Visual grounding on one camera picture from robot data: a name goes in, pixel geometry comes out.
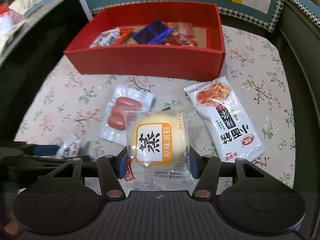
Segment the small white red snack packet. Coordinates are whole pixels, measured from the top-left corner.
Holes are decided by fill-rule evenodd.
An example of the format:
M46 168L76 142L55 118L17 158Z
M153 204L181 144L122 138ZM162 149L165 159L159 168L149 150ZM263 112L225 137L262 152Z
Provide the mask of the small white red snack packet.
M84 152L85 144L83 140L76 134L70 134L58 149L55 159L76 158L83 155Z

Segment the steamed cake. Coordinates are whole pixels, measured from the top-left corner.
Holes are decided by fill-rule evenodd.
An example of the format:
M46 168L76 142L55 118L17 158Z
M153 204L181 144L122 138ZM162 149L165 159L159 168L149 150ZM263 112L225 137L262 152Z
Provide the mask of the steamed cake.
M193 107L161 111L127 107L120 110L126 121L127 174L125 191L191 191L189 124Z

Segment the white noodle snack packet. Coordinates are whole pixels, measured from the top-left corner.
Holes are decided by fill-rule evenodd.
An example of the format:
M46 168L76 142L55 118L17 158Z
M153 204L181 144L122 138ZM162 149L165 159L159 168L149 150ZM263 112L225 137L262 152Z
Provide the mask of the white noodle snack packet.
M265 146L225 76L184 88L212 139L219 158L253 161Z

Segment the vacuum packed sausages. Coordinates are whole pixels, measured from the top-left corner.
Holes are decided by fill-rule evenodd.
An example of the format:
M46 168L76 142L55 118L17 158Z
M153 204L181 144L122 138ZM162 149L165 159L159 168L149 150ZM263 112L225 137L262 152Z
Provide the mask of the vacuum packed sausages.
M126 121L120 111L127 107L150 109L154 95L133 88L117 85L111 100L107 103L98 137L121 146L126 145Z

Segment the green white Kapron wafer packet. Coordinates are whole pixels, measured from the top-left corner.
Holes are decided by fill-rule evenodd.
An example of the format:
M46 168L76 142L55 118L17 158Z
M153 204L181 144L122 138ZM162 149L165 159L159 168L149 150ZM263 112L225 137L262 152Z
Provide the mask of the green white Kapron wafer packet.
M120 37L120 29L114 28L100 33L100 35L90 44L89 48L105 47L113 45Z

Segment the red crown spicy strip packet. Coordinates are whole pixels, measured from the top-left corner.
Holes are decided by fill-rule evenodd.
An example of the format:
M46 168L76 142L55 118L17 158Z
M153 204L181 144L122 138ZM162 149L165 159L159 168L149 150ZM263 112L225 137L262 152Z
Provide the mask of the red crown spicy strip packet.
M133 34L134 29L133 28L123 28L120 29L119 37L115 42L115 45L123 44L128 38L131 37Z

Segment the pink pastry packet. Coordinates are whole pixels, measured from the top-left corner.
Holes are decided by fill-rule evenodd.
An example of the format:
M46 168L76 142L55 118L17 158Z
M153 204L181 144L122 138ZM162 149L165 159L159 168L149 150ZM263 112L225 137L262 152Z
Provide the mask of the pink pastry packet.
M181 39L193 38L195 39L195 35L193 32L193 27L191 23L186 22L165 22L165 25L171 29L173 29L172 33L168 36L174 36Z

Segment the blue foil snack packet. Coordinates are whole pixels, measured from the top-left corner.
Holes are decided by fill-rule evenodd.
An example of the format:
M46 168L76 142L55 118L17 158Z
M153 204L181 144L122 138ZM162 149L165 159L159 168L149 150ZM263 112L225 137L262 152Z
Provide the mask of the blue foil snack packet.
M138 44L163 44L172 31L157 17L142 30L135 32L132 38Z

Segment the red Trolli candy bag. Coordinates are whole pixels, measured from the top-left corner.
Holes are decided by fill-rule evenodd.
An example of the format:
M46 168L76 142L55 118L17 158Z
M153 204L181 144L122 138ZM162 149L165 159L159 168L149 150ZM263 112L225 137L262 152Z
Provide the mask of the red Trolli candy bag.
M178 37L170 36L168 37L164 43L167 46L183 46L183 47L197 47L197 41L193 38L181 39Z

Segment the floral tablecloth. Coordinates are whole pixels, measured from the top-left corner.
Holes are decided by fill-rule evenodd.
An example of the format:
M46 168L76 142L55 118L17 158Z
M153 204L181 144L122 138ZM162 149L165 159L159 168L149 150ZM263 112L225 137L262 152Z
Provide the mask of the floral tablecloth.
M287 186L295 176L295 122L289 85L279 53L267 39L225 26L224 75L265 146L253 163ZM189 105L185 87L195 81L149 76L82 75L63 57L45 79L15 140L61 145L71 134L93 159L122 147L99 138L107 104L118 85L154 95L154 109Z

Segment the dark glass side table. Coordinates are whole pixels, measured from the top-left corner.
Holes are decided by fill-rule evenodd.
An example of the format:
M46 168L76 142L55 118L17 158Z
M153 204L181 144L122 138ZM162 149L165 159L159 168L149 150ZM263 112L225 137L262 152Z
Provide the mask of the dark glass side table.
M11 142L46 77L89 22L85 0L37 9L1 55L1 141Z

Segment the red cardboard box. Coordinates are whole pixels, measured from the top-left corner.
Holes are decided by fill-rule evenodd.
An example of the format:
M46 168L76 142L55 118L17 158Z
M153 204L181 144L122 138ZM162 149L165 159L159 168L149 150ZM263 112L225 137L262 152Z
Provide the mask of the red cardboard box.
M210 81L220 75L226 50L215 4L152 1L106 7L65 55L81 74Z

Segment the papers and bags on side table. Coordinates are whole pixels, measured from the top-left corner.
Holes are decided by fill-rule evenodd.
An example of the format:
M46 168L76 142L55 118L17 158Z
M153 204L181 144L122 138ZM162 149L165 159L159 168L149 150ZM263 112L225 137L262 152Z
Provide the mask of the papers and bags on side table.
M8 43L13 39L15 33L24 25L25 18L18 12L10 9L6 4L1 4L0 20L1 54L3 54L3 51L5 51Z

